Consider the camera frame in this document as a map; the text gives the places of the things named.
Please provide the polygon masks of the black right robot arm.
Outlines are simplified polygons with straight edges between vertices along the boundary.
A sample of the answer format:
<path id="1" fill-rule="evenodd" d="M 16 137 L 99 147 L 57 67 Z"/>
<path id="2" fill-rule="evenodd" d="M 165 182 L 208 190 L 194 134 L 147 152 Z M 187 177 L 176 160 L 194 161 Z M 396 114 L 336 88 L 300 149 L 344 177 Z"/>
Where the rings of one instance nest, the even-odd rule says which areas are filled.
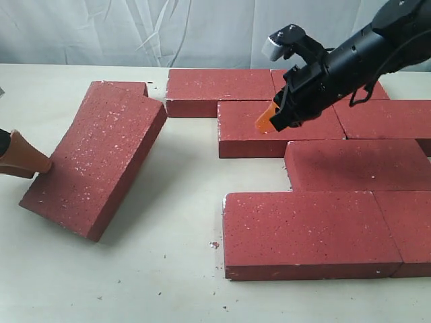
<path id="1" fill-rule="evenodd" d="M 302 57 L 283 75 L 285 86 L 255 121 L 261 133 L 301 127 L 345 97 L 351 107 L 369 101 L 381 75 L 430 58 L 430 2 L 387 1 L 373 20 L 340 44 L 325 48 L 296 24 L 268 36 L 271 61 Z"/>

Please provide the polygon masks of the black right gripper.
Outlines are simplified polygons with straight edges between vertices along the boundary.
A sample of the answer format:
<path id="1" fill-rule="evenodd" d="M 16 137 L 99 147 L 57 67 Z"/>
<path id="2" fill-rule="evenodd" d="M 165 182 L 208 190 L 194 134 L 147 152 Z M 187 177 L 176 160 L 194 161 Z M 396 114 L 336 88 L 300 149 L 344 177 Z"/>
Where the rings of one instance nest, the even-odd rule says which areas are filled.
<path id="1" fill-rule="evenodd" d="M 284 90 L 256 119 L 260 133 L 302 126 L 364 84 L 364 59 L 357 51 L 334 51 L 319 62 L 287 73 Z"/>

